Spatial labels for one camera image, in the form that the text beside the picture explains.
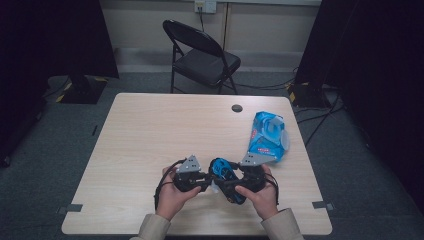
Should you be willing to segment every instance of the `wet wipes package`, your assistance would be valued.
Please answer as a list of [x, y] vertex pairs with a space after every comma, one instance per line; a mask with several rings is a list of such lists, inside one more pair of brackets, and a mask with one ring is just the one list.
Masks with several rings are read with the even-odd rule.
[[272, 156], [276, 162], [280, 162], [284, 152], [289, 149], [289, 138], [284, 127], [283, 117], [269, 112], [256, 113], [248, 152]]

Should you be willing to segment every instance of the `person's left hand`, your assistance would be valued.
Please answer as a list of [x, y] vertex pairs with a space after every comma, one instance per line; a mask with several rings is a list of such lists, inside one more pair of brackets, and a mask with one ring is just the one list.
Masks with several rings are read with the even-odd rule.
[[[162, 174], [168, 170], [169, 167], [162, 170]], [[165, 177], [162, 189], [159, 194], [158, 208], [156, 214], [166, 218], [168, 221], [177, 214], [184, 206], [185, 202], [194, 198], [201, 190], [198, 186], [188, 192], [181, 192], [175, 187], [173, 180], [175, 176], [176, 168], [173, 168], [171, 172]]]

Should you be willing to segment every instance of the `person's right hand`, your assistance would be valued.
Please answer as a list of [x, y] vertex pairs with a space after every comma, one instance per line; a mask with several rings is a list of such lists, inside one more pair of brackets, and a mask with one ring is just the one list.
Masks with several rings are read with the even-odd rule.
[[[271, 175], [271, 170], [267, 165], [262, 164], [262, 168], [265, 174]], [[276, 200], [277, 193], [271, 183], [266, 182], [265, 187], [256, 193], [242, 186], [236, 186], [235, 189], [238, 193], [252, 201], [253, 207], [263, 220], [267, 220], [278, 213]]]

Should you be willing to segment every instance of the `sleeve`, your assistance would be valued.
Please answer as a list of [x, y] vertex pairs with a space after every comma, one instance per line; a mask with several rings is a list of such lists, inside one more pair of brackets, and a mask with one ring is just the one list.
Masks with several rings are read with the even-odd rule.
[[138, 237], [130, 240], [163, 240], [170, 226], [171, 222], [167, 219], [156, 214], [147, 214], [141, 224]]
[[288, 208], [261, 222], [270, 240], [303, 240], [293, 211]]

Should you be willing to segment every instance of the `table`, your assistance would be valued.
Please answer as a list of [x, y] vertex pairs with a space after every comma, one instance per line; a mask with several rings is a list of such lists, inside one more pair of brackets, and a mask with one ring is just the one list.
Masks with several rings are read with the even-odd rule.
[[[232, 106], [243, 111], [236, 113]], [[270, 165], [280, 185], [279, 209], [292, 208], [303, 234], [326, 235], [332, 226], [290, 102], [284, 97], [118, 94], [111, 107], [72, 204], [65, 234], [136, 235], [154, 212], [162, 169], [194, 154], [207, 171], [216, 157], [241, 161], [256, 112], [282, 116], [291, 148]], [[172, 220], [169, 235], [265, 235], [249, 200], [230, 204], [206, 192], [188, 201]]]

